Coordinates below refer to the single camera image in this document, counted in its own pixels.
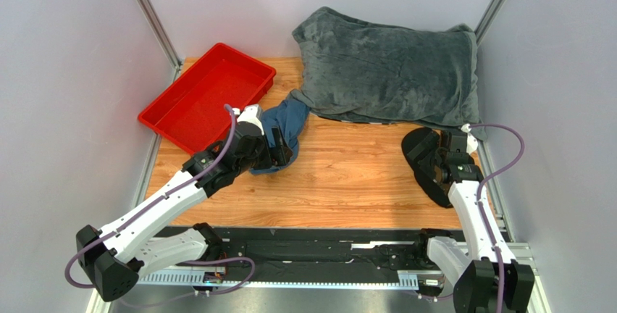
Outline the blue t shirt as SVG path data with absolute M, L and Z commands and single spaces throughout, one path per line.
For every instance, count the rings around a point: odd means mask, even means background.
M 292 151 L 292 156 L 287 164 L 280 167 L 271 167 L 263 170 L 251 169 L 252 175 L 265 175 L 276 173 L 289 167 L 298 157 L 299 142 L 298 137 L 303 132 L 310 109 L 303 102 L 293 98 L 287 98 L 275 107 L 266 110 L 261 116 L 261 123 L 264 126 L 269 146 L 275 143 L 272 137 L 272 127 L 277 126 L 286 144 Z

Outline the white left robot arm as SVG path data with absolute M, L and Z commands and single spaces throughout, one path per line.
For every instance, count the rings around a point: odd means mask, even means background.
M 262 117 L 258 105 L 243 110 L 225 105 L 231 127 L 223 141 L 196 152 L 168 183 L 136 208 L 95 228 L 86 225 L 76 235 L 77 254 L 65 269 L 67 282 L 77 262 L 105 301 L 116 301 L 139 280 L 176 264 L 224 263 L 223 240 L 205 222 L 186 231 L 156 239 L 156 235 L 185 210 L 212 197 L 249 170 L 270 170 L 290 163 L 293 150 L 280 125 Z

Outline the black baseball cap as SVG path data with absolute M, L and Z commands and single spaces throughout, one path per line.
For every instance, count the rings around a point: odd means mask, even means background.
M 448 191 L 454 183 L 436 183 L 434 173 L 435 153 L 440 133 L 431 128 L 418 128 L 402 140 L 403 155 L 414 172 L 416 182 L 426 195 L 438 206 L 451 208 Z M 475 166 L 475 180 L 478 169 Z

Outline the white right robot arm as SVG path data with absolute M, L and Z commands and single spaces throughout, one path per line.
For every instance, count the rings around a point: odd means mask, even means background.
M 471 154 L 469 130 L 430 128 L 413 132 L 418 142 L 405 152 L 414 177 L 436 204 L 455 209 L 467 251 L 445 235 L 430 236 L 427 256 L 453 285 L 456 312 L 526 312 L 535 284 L 532 268 L 509 249 L 484 186 L 487 178 Z

